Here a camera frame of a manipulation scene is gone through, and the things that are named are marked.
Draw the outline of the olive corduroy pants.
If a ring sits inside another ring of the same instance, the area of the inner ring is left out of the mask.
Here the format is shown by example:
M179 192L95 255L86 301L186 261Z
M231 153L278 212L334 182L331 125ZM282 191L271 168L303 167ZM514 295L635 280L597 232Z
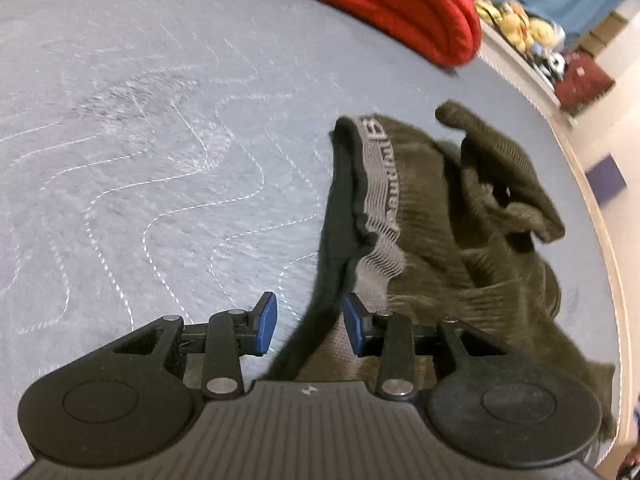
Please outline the olive corduroy pants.
M535 246L565 226L532 161L459 102L435 116L462 133L459 145L384 115L338 118L314 291L266 378L372 382L378 362L355 356L342 319L355 294L416 324L460 318L576 377L612 438L614 366L586 359L556 322L561 287Z

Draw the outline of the purple box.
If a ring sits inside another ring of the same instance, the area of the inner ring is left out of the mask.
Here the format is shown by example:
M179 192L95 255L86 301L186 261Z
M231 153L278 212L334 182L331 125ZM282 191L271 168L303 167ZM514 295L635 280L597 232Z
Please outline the purple box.
M627 188L626 180L614 157L607 154L586 171L586 178L597 204L602 207Z

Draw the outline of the panda plush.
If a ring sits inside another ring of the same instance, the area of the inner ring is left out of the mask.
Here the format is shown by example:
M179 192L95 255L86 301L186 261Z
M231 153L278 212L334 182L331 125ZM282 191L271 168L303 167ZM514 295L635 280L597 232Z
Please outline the panda plush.
M538 58L537 67L538 70L554 84L555 81L562 81L564 79L566 61L561 53L551 52Z

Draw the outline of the dark red cushion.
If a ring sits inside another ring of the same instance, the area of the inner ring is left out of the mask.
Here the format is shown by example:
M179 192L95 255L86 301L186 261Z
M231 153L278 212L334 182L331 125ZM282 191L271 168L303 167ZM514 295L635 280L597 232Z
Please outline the dark red cushion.
M587 52L570 52L564 60L564 74L555 81L554 93L560 110L576 116L612 90L615 80Z

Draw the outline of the yellow plush toy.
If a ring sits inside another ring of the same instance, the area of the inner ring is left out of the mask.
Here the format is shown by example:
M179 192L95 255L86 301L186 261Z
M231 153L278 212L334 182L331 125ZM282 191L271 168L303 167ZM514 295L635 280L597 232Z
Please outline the yellow plush toy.
M478 16L521 54L560 52L563 49L564 29L555 22L529 15L515 0L498 4L490 0L474 0L474 6Z

